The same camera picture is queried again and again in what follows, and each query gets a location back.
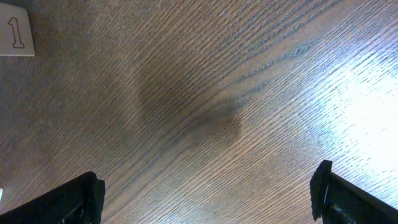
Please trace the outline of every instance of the wooden surface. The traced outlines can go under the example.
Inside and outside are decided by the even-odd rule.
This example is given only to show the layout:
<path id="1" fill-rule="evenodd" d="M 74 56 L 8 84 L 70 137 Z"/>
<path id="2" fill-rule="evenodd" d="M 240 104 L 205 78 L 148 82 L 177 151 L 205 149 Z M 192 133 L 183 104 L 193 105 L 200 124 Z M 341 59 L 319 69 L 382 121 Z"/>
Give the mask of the wooden surface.
<path id="1" fill-rule="evenodd" d="M 0 212 L 92 170 L 103 223 L 313 223 L 333 171 L 398 208 L 398 2 L 6 1 Z"/>

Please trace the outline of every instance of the printed number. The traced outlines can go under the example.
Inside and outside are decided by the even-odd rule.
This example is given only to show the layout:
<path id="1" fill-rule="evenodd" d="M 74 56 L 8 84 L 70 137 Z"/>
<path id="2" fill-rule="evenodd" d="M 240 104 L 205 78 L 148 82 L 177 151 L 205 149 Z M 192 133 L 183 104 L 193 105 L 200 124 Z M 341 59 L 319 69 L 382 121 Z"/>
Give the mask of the printed number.
<path id="1" fill-rule="evenodd" d="M 14 43 L 12 44 L 12 46 L 14 48 L 24 49 L 25 44 L 23 44 L 21 41 L 21 35 L 19 33 L 19 26 L 18 26 L 18 19 L 15 17 L 12 17 L 10 19 L 10 21 L 8 21 L 7 24 L 11 25 L 12 33 L 14 34 Z"/>

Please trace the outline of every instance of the wood grain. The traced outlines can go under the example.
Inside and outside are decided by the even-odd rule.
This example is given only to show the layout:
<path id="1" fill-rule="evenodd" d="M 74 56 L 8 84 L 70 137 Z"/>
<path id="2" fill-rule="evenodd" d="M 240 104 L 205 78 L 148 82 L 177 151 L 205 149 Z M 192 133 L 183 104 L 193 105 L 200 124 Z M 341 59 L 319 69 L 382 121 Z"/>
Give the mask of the wood grain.
<path id="1" fill-rule="evenodd" d="M 103 223 L 311 223 L 333 171 L 398 208 L 398 2 L 6 1 L 0 212 L 88 171 Z"/>

